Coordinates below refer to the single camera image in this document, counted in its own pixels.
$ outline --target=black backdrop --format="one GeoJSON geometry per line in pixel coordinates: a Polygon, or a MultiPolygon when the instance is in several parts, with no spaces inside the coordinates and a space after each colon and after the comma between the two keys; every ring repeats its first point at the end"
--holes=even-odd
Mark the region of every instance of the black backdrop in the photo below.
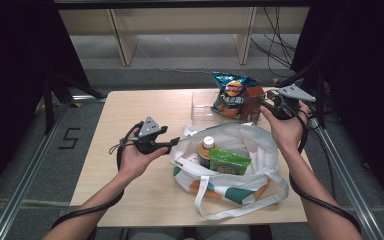
{"type": "MultiPolygon", "coordinates": [[[[339,4],[310,10],[295,71],[309,64],[338,9],[339,4]]],[[[352,1],[346,11],[342,35],[328,49],[335,54],[324,59],[321,70],[337,112],[384,188],[384,1],[352,1]]]]}
{"type": "Polygon", "coordinates": [[[20,144],[51,71],[89,86],[57,10],[14,2],[0,1],[0,174],[20,144]]]}

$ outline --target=hand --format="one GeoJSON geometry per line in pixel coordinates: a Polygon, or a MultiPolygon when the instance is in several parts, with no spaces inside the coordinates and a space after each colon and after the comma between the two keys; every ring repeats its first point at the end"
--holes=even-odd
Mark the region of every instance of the hand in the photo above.
{"type": "MultiPolygon", "coordinates": [[[[299,106],[300,110],[305,112],[305,114],[301,111],[298,114],[304,123],[307,124],[308,106],[301,101],[299,101],[299,106]]],[[[288,120],[279,120],[266,107],[261,106],[260,110],[270,123],[273,139],[279,146],[279,149],[281,151],[296,150],[303,132],[299,120],[296,117],[288,120]]]]}
{"type": "MultiPolygon", "coordinates": [[[[138,131],[139,128],[136,128],[129,137],[134,137],[138,131]]],[[[123,149],[121,156],[121,165],[118,174],[127,176],[130,180],[133,180],[141,176],[145,172],[148,165],[155,159],[164,155],[167,150],[168,148],[164,147],[145,155],[139,152],[132,141],[127,141],[126,147],[123,149]]]]}

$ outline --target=wooden table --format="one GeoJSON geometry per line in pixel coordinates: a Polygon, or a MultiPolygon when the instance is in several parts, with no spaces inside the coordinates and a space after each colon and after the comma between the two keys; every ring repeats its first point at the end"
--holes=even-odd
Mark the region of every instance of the wooden table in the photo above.
{"type": "MultiPolygon", "coordinates": [[[[116,175],[116,153],[109,155],[108,150],[117,144],[134,124],[151,116],[160,126],[168,126],[167,133],[160,135],[157,142],[166,142],[179,136],[184,138],[183,126],[192,124],[192,94],[217,91],[184,89],[111,92],[92,139],[71,205],[82,204],[116,175]]],[[[263,117],[258,125],[270,130],[263,117]]],[[[281,175],[288,181],[288,168],[280,153],[279,161],[281,175]]],[[[307,221],[300,198],[292,189],[286,200],[248,215],[219,221],[205,220],[195,212],[195,196],[184,191],[174,180],[173,167],[168,155],[151,163],[147,171],[126,188],[123,199],[108,210],[99,226],[252,225],[307,221]]],[[[278,189],[275,184],[270,184],[267,193],[278,189]]],[[[202,207],[205,213],[214,213],[236,208],[238,205],[205,199],[202,207]]]]}

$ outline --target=clear plastic container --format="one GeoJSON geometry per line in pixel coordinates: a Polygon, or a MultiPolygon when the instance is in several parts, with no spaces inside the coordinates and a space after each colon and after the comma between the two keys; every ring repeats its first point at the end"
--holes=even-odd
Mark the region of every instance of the clear plastic container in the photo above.
{"type": "Polygon", "coordinates": [[[192,125],[201,127],[211,127],[215,125],[241,122],[213,112],[211,107],[218,97],[218,92],[193,92],[191,120],[192,125]]]}

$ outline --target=green box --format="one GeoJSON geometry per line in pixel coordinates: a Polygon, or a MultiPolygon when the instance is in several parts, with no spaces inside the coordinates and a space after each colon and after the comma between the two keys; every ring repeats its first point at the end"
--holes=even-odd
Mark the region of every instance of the green box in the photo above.
{"type": "Polygon", "coordinates": [[[244,175],[251,159],[219,148],[210,149],[210,170],[244,175]]]}

